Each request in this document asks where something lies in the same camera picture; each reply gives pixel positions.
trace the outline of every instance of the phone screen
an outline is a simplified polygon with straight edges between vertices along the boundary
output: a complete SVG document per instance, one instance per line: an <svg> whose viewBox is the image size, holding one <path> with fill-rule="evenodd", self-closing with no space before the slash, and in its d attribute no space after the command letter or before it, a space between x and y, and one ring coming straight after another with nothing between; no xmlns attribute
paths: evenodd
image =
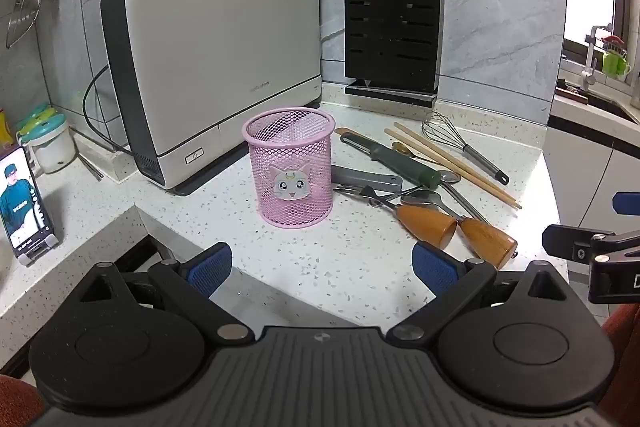
<svg viewBox="0 0 640 427"><path fill-rule="evenodd" d="M53 233L22 147L0 158L0 216L16 257Z"/></svg>

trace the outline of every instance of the man in teal shirt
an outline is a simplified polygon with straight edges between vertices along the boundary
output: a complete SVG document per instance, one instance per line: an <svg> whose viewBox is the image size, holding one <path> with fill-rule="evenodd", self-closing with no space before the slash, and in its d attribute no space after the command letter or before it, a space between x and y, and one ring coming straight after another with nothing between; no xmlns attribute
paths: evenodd
<svg viewBox="0 0 640 427"><path fill-rule="evenodd" d="M0 196L0 214L9 236L24 225L24 218L33 210L35 189L28 180L19 180L18 169L11 163L4 169L6 188Z"/></svg>

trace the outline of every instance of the cabinet door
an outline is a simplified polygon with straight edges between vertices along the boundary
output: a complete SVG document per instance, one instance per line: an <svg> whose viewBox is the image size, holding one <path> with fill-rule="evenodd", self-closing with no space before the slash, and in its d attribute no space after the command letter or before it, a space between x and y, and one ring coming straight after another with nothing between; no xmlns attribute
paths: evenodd
<svg viewBox="0 0 640 427"><path fill-rule="evenodd" d="M611 200L616 192L640 192L640 160L613 151L600 187L582 220L586 229L610 230L623 233L640 229L640 216L619 216Z"/></svg>
<svg viewBox="0 0 640 427"><path fill-rule="evenodd" d="M611 149L549 127L545 156L562 225L578 227L607 167Z"/></svg>

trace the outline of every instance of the cat sticker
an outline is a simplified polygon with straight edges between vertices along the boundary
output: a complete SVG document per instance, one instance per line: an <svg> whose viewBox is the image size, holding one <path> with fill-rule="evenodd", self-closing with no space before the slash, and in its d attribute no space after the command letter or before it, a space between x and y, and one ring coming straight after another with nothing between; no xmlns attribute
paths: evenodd
<svg viewBox="0 0 640 427"><path fill-rule="evenodd" d="M269 175L273 182L273 193L278 199L301 200L311 193L308 163L297 171L281 171L272 165L269 167Z"/></svg>

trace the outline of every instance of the knife holder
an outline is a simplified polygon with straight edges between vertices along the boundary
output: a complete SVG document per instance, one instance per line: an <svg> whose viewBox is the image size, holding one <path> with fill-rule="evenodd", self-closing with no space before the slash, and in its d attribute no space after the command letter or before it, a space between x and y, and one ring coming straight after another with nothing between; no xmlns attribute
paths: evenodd
<svg viewBox="0 0 640 427"><path fill-rule="evenodd" d="M345 76L366 90L433 100L442 0L344 0L344 31Z"/></svg>

